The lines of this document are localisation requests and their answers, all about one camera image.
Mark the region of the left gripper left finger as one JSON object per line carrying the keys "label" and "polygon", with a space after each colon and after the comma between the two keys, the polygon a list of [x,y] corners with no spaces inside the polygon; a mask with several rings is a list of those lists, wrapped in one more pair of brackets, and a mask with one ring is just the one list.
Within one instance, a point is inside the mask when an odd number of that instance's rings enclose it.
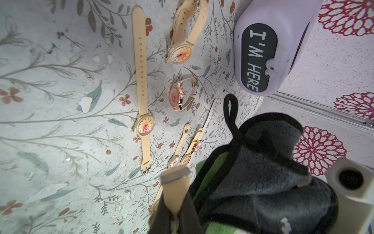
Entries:
{"label": "left gripper left finger", "polygon": [[170,210],[163,201],[160,201],[148,234],[171,234],[171,218]]}

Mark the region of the green cleaning cloth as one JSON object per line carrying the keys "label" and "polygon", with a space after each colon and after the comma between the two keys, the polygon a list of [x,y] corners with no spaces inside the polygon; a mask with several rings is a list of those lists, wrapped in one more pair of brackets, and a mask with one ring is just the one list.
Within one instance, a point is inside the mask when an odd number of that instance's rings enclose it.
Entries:
{"label": "green cleaning cloth", "polygon": [[292,158],[302,125],[283,113],[237,126],[237,98],[223,110],[232,133],[197,172],[190,195],[205,234],[327,234],[337,221],[335,192]]}

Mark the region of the beige watch short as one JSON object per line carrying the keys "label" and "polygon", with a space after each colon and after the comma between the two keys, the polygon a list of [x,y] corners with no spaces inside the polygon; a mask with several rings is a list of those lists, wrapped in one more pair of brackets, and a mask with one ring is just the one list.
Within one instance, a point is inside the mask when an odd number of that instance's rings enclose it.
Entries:
{"label": "beige watch short", "polygon": [[178,214],[190,186],[190,170],[185,165],[167,169],[161,173],[160,181],[162,185],[160,197],[164,199],[166,207],[171,212],[171,232],[176,234],[180,225]]}

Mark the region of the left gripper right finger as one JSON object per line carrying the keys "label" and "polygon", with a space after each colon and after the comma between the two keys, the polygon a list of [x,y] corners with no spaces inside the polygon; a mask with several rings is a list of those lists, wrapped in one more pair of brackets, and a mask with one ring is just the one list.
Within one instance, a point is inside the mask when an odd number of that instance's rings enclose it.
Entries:
{"label": "left gripper right finger", "polygon": [[194,207],[190,193],[187,192],[181,210],[178,214],[179,234],[204,234],[205,231],[200,223],[198,214]]}

